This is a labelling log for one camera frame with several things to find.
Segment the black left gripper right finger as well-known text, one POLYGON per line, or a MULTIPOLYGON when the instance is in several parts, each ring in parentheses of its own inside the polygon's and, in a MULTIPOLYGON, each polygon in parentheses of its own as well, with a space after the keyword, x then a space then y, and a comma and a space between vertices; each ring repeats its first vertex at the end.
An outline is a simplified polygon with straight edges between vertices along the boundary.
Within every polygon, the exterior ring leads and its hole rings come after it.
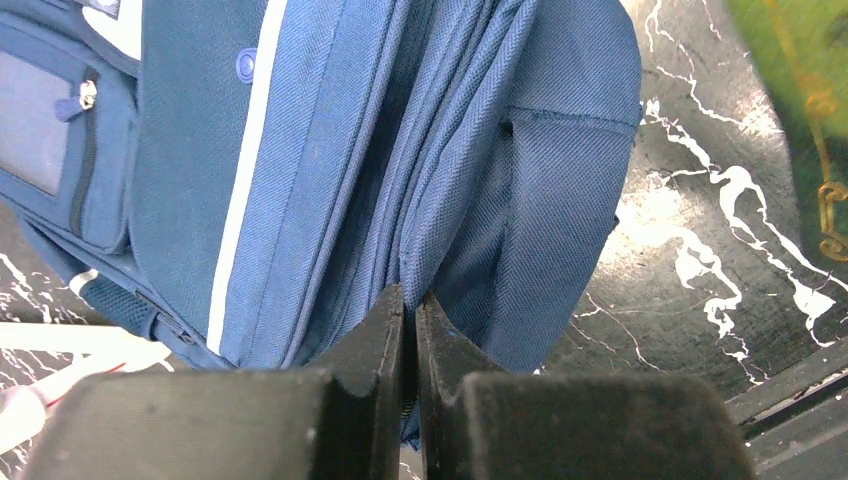
POLYGON ((433 295, 415 314, 429 479, 751 479, 737 425, 685 376, 505 371, 433 295))

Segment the Animal Farm book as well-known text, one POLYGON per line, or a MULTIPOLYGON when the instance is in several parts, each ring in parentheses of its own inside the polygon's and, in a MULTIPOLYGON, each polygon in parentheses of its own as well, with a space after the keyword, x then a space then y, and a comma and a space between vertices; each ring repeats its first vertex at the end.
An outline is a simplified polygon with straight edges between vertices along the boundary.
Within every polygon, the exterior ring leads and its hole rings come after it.
POLYGON ((728 1, 782 127, 802 246, 847 267, 847 3, 728 1))

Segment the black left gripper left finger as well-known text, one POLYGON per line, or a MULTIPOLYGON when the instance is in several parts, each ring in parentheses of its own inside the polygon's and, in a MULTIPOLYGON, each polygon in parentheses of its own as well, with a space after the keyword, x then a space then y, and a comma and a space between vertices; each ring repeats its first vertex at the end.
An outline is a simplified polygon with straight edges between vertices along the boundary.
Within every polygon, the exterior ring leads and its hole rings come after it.
POLYGON ((402 289, 302 368, 100 374, 59 403, 25 479, 395 479, 402 289))

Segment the navy blue student backpack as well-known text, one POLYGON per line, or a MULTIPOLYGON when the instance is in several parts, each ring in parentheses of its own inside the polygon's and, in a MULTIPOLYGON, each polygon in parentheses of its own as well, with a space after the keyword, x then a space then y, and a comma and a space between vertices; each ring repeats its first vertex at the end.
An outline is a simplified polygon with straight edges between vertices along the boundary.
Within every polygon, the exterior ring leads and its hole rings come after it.
POLYGON ((302 366, 390 284, 502 367, 561 338, 641 118, 618 1, 1 5, 1 197, 91 307, 209 369, 302 366))

